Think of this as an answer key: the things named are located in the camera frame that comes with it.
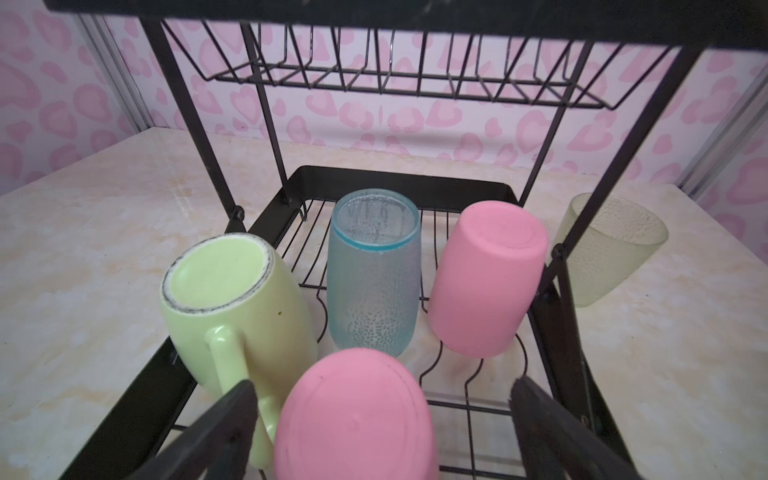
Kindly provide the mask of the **magenta pink plastic cup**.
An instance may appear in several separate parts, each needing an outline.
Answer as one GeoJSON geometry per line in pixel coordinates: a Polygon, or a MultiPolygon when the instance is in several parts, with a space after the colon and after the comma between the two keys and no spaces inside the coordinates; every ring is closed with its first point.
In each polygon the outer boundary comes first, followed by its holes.
{"type": "Polygon", "coordinates": [[[436,435],[414,376],[392,356],[352,348],[318,361],[281,413],[279,479],[436,479],[436,435]]]}

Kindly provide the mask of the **light green ceramic mug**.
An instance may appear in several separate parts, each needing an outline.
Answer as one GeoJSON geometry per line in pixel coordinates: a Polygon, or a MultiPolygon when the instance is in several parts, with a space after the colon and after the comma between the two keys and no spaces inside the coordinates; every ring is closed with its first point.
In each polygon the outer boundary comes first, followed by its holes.
{"type": "Polygon", "coordinates": [[[252,382],[258,418],[249,462],[271,468],[282,407],[318,360],[310,310],[290,268],[263,238],[222,234],[172,263],[160,301],[178,355],[209,395],[252,382]]]}

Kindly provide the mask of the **frosted teal textured cup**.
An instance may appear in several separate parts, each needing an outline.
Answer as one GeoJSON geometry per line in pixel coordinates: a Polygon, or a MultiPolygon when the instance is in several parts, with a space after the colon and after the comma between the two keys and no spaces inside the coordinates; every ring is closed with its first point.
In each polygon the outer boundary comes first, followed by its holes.
{"type": "Polygon", "coordinates": [[[421,221],[400,193],[363,189],[336,202],[327,262],[331,338],[393,357],[411,341],[421,288],[421,221]]]}

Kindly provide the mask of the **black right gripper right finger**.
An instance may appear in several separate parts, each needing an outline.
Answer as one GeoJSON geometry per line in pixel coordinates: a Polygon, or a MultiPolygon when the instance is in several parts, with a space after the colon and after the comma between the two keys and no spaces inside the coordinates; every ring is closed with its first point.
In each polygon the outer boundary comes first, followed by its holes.
{"type": "Polygon", "coordinates": [[[514,382],[509,406],[529,479],[640,477],[529,377],[514,382]]]}

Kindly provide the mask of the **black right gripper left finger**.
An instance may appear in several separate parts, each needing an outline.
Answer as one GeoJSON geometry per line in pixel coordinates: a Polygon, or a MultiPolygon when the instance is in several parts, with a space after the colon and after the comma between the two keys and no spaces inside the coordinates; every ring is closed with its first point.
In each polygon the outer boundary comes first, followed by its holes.
{"type": "Polygon", "coordinates": [[[131,479],[242,479],[258,418],[253,384],[243,380],[131,479]]]}

